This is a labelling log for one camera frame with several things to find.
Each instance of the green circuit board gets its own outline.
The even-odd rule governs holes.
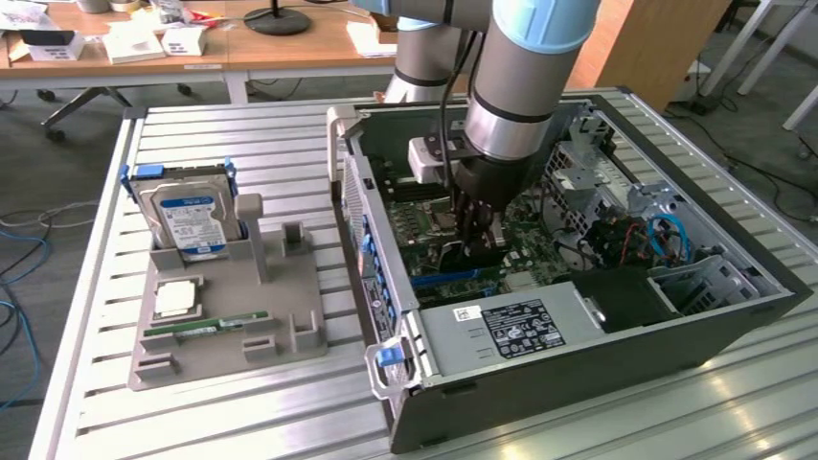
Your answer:
[[[512,291],[551,285],[571,268],[553,247],[529,198],[520,196],[505,210],[503,236],[507,254],[501,263],[479,270],[440,276],[439,257],[456,243],[455,218],[448,198],[392,202],[389,221],[415,297],[423,308],[465,302]]]

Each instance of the gray 3d-printed holder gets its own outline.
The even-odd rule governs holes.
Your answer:
[[[222,259],[185,264],[176,249],[150,251],[128,386],[138,391],[217,377],[327,352],[317,269],[311,236],[291,222],[261,234],[260,195],[236,198],[236,216],[248,239],[226,243]],[[156,292],[165,283],[197,286],[188,313],[154,318]],[[158,326],[264,311],[238,330],[197,337],[173,333],[145,336]]]

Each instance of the blue network cable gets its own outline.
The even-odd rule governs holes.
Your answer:
[[[13,279],[10,279],[9,281],[1,282],[4,285],[9,285],[9,284],[16,283],[17,281],[20,281],[22,278],[25,278],[45,263],[45,259],[48,259],[48,254],[50,253],[50,245],[48,244],[48,241],[45,241],[41,238],[21,237],[20,235],[14,235],[12,233],[4,232],[2,230],[0,230],[0,236],[5,237],[8,239],[12,239],[12,240],[20,240],[22,242],[37,242],[42,246],[42,254],[40,255],[40,259],[32,265],[32,267],[28,268],[16,277],[13,277]]]
[[[684,225],[682,224],[682,221],[670,214],[656,214],[648,219],[648,240],[651,241],[652,250],[660,257],[664,256],[664,250],[662,249],[662,246],[655,240],[655,230],[652,228],[652,223],[656,220],[667,220],[679,229],[679,238],[682,239],[682,248],[684,253],[683,259],[690,262],[692,260],[692,251],[690,249],[690,238],[687,237],[687,232],[684,231]]]
[[[37,381],[40,380],[40,354],[37,353],[37,346],[34,345],[34,336],[30,333],[30,324],[28,324],[28,317],[22,310],[20,310],[14,304],[0,300],[0,305],[2,305],[6,309],[12,311],[12,314],[16,314],[20,322],[22,323],[22,330],[25,331],[25,338],[28,339],[28,345],[30,346],[30,354],[32,358],[34,358],[34,375],[30,379],[25,388],[5,402],[5,404],[0,405],[0,412],[2,412],[25,394],[34,388],[37,385]]]

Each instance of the aluminum slotted table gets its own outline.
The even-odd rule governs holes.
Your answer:
[[[608,99],[818,288],[815,246],[637,98],[617,91],[592,94]],[[385,420],[368,387],[325,178],[327,107],[361,102],[368,100],[157,108],[122,122],[32,459],[397,458],[388,453]],[[620,145],[616,156],[649,180],[649,165]],[[117,173],[122,164],[192,166],[225,156],[238,170],[240,192],[263,195],[261,226],[300,219],[315,236],[329,353],[136,393],[125,381],[149,233]],[[399,458],[807,456],[818,451],[816,307],[812,297],[698,369]]]

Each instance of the desk lamp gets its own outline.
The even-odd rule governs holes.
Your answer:
[[[309,29],[312,20],[303,12],[280,8],[279,0],[269,0],[269,8],[246,13],[244,24],[264,35],[295,35]]]

